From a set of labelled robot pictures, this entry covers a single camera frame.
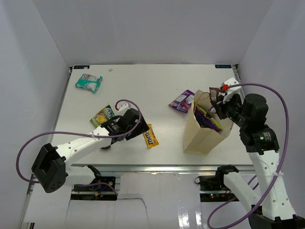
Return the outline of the yellow M&M's packet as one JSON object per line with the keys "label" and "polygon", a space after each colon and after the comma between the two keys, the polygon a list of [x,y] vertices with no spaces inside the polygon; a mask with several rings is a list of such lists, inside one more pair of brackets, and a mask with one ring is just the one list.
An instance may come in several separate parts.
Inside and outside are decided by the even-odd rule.
{"label": "yellow M&M's packet", "polygon": [[149,130],[143,133],[143,137],[145,139],[147,148],[150,149],[152,147],[158,146],[159,142],[154,134],[153,128],[151,124],[148,124]]}

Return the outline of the brown chocolate bar wrapper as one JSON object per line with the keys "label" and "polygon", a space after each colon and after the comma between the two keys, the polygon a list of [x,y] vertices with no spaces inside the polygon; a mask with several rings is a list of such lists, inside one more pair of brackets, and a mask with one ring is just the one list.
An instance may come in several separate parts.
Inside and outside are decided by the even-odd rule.
{"label": "brown chocolate bar wrapper", "polygon": [[209,96],[210,96],[210,103],[211,103],[211,108],[210,111],[212,113],[217,113],[219,105],[222,104],[223,102],[223,94],[220,90],[220,88],[216,87],[210,87],[209,88]]}

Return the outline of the dark blue chips bag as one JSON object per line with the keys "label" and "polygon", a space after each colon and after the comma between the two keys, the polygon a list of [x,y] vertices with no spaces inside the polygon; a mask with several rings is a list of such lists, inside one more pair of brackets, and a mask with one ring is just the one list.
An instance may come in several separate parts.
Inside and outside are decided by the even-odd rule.
{"label": "dark blue chips bag", "polygon": [[201,128],[210,128],[216,132],[223,131],[223,127],[197,103],[194,104],[194,116]]}

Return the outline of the brown paper bag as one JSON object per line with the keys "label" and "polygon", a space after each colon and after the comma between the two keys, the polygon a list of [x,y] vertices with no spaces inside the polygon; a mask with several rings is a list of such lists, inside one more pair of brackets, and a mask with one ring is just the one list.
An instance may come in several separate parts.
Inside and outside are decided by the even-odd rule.
{"label": "brown paper bag", "polygon": [[[201,127],[195,119],[195,106],[199,105],[223,128],[222,131],[216,132],[208,127]],[[212,107],[210,103],[210,95],[208,92],[197,90],[193,99],[193,103],[188,111],[186,118],[186,126],[183,136],[183,152],[206,156],[213,148],[224,141],[230,134],[233,127],[233,122],[226,118],[221,120],[217,114],[209,112]]]}

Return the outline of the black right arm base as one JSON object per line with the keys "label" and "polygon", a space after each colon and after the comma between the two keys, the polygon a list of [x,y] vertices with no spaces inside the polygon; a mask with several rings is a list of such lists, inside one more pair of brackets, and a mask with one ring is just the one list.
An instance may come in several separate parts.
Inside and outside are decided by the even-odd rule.
{"label": "black right arm base", "polygon": [[216,176],[198,176],[194,183],[199,186],[201,202],[238,201],[230,189],[218,184]]}

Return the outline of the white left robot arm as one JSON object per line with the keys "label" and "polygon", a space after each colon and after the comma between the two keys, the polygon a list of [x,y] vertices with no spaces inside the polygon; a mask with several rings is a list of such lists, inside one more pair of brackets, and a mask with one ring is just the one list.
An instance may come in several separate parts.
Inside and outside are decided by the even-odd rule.
{"label": "white left robot arm", "polygon": [[134,108],[126,110],[102,123],[88,136],[65,144],[45,144],[39,151],[32,172],[46,193],[52,193],[64,184],[72,184],[96,190],[102,176],[92,165],[77,167],[75,162],[99,149],[110,148],[116,142],[130,140],[149,130],[144,117]]}

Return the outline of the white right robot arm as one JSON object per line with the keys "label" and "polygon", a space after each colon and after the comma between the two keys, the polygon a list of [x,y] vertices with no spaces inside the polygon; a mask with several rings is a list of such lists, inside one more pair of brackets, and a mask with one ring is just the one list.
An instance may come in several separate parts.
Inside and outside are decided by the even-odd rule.
{"label": "white right robot arm", "polygon": [[279,144],[275,132],[265,124],[268,105],[258,94],[241,100],[234,94],[225,100],[211,100],[220,119],[229,118],[240,128],[240,139],[253,163],[261,196],[242,179],[232,165],[218,167],[215,184],[220,190],[230,189],[248,212],[253,229],[303,229],[305,219],[296,214],[280,174]]}

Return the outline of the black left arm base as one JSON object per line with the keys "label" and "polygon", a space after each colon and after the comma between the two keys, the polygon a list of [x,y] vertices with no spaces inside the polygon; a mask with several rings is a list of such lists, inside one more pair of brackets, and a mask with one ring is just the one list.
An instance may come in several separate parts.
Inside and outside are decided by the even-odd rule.
{"label": "black left arm base", "polygon": [[93,179],[89,184],[77,182],[77,185],[74,185],[73,191],[75,192],[95,192],[97,195],[101,195],[103,192],[112,192],[115,189],[116,177],[113,176],[102,176],[100,171],[94,166],[86,166],[82,168],[88,168],[89,171],[93,173]]}

